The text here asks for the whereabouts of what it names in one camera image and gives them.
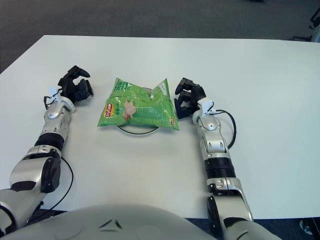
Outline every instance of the black cable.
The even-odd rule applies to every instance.
[[[60,91],[62,91],[62,88],[58,89],[58,91],[52,95],[52,97],[54,97],[55,95],[57,95]]]
[[[50,209],[48,209],[47,211],[45,211],[43,214],[39,215],[39,216],[36,216],[35,218],[29,220],[29,222],[32,222],[44,215],[46,215],[49,211],[51,211],[52,209],[54,209],[59,203],[62,202],[62,200],[67,196],[67,194],[69,193],[70,189],[71,189],[71,186],[72,186],[72,183],[74,182],[74,172],[72,171],[72,168],[71,166],[69,165],[69,163],[67,162],[67,160],[65,160],[63,157],[61,157],[61,159],[68,165],[69,169],[70,169],[70,172],[71,172],[71,183],[70,183],[70,186],[68,188],[68,190],[66,191],[66,193],[64,194],[64,196],[53,206],[51,207]]]
[[[52,97],[54,97],[55,95],[57,95],[60,91],[62,90],[62,88],[58,89],[58,91],[53,94],[52,96],[44,96],[43,97],[43,103],[44,103],[44,106],[45,106],[45,109],[48,110],[49,108],[49,105],[53,104],[55,100],[53,100],[52,102],[50,103],[47,103],[47,99],[51,99]]]
[[[216,111],[217,111],[218,113],[214,113],[213,115],[225,113],[225,114],[228,114],[228,116],[230,117],[230,119],[231,119],[231,121],[232,121],[232,125],[233,125],[233,136],[232,136],[231,142],[230,142],[229,145],[228,145],[228,149],[230,149],[230,148],[234,145],[235,140],[236,140],[236,136],[237,136],[236,121],[235,121],[234,117],[233,117],[229,112],[227,112],[227,111],[225,111],[225,110],[221,110],[221,109],[216,110]]]

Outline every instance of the gray carpet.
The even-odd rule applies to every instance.
[[[309,36],[318,0],[0,0],[0,72],[43,35]]]

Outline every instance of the snack bag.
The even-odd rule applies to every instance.
[[[115,80],[98,127],[124,124],[145,124],[179,130],[167,79],[152,90],[122,81],[120,78]]]

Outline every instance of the white table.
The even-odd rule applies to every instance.
[[[280,40],[45,35],[0,75],[0,189],[44,124],[43,96],[73,65],[88,71],[94,97],[76,104],[63,155],[75,180],[56,208],[145,204],[206,218],[206,174],[191,118],[180,131],[134,137],[97,123],[116,77],[149,88],[168,78],[200,84],[233,114],[230,150],[254,218],[320,216],[320,44]],[[232,127],[222,117],[227,142]],[[70,184],[62,163],[53,206]]]

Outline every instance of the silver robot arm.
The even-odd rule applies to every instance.
[[[61,78],[61,88],[51,90],[52,103],[44,114],[45,124],[38,140],[12,170],[10,188],[0,190],[0,237],[25,226],[45,196],[59,186],[62,149],[74,102],[93,95],[88,80],[73,84],[78,76],[90,77],[74,66]]]
[[[280,238],[253,222],[244,190],[235,174],[229,148],[221,134],[221,123],[216,117],[218,112],[213,108],[214,102],[206,97],[201,86],[186,78],[181,80],[175,94],[180,94],[174,100],[178,118],[185,118],[193,113],[192,120],[200,137],[210,193],[207,209],[212,234],[222,234],[225,240],[279,240]],[[190,106],[181,106],[182,102],[190,102]]]

